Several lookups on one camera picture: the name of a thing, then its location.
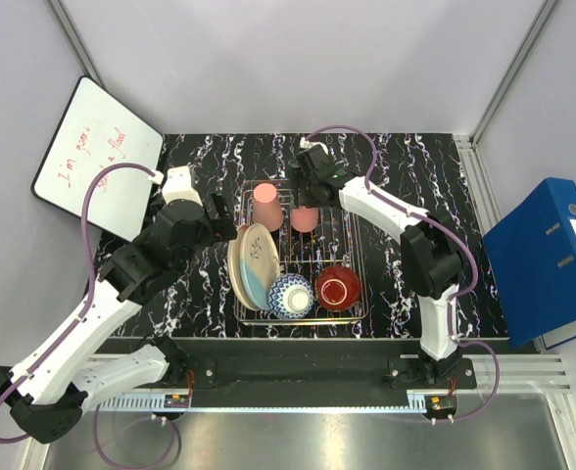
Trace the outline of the salmon pink plastic cup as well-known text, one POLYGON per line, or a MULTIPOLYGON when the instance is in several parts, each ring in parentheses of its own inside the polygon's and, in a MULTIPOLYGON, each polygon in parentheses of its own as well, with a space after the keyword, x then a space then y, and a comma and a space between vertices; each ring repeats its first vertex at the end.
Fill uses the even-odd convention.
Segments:
POLYGON ((298 207, 291 209, 290 222, 294 230, 300 233, 312 232, 318 226, 319 209, 298 207))

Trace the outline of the light pink plastic cup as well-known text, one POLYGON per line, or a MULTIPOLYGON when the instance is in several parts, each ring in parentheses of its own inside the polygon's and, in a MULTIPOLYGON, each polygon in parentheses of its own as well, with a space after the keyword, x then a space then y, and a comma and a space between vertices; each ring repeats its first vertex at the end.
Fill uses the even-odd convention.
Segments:
POLYGON ((253 193, 253 221, 262 224, 269 232, 278 230, 283 224, 283 212, 276 187, 262 183, 253 193))

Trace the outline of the cream and blue plate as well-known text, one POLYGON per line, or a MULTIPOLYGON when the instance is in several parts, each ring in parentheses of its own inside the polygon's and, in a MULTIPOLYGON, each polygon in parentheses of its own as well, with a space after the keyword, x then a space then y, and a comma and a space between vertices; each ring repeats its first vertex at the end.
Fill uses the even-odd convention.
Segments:
POLYGON ((254 223, 245 230, 239 261, 247 296, 255 309, 269 310, 267 297, 271 285, 280 276, 280 263, 275 242, 264 225, 254 223))

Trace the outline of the metal wire dish rack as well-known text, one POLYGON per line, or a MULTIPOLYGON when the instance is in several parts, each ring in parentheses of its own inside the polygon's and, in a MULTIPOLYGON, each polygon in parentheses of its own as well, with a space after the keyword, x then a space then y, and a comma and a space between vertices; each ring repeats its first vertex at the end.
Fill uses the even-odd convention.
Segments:
POLYGON ((341 209, 322 208, 314 231, 300 233, 291 226, 291 209, 295 193, 286 179, 270 182, 278 192, 284 215, 283 225, 272 233, 284 272, 304 275, 311 283, 322 270, 331 265, 350 268, 359 278, 360 293, 355 304, 343 311, 329 310, 314 303, 302 319, 279 319, 267 311, 250 310, 240 301, 234 302, 234 313, 239 323, 252 327, 314 327, 353 325, 368 317, 370 312, 364 256, 358 218, 341 209))

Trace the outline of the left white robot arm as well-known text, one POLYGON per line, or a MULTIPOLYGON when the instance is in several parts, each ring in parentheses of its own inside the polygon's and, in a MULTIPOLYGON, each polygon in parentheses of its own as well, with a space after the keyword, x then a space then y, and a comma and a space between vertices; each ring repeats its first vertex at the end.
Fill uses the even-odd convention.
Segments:
POLYGON ((197 252, 235 239, 225 198, 211 198, 216 217, 192 200, 165 204, 151 225, 103 264, 85 299, 35 352, 13 367, 0 366, 0 402, 26 437, 53 443, 94 405, 139 386, 173 388, 185 381, 187 355, 166 336, 104 366, 86 362, 170 287, 197 252))

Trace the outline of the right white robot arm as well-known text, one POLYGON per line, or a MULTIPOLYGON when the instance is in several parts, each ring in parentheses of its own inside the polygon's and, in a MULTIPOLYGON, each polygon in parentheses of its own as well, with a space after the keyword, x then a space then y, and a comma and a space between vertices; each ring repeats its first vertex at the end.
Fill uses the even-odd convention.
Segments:
POLYGON ((409 205, 335 162, 322 143, 303 139, 289 179, 297 201, 313 208, 339 208, 369 221, 401 248, 405 286, 418 296, 421 336, 413 375, 441 388, 460 361, 453 314, 463 271, 461 249, 440 216, 409 205))

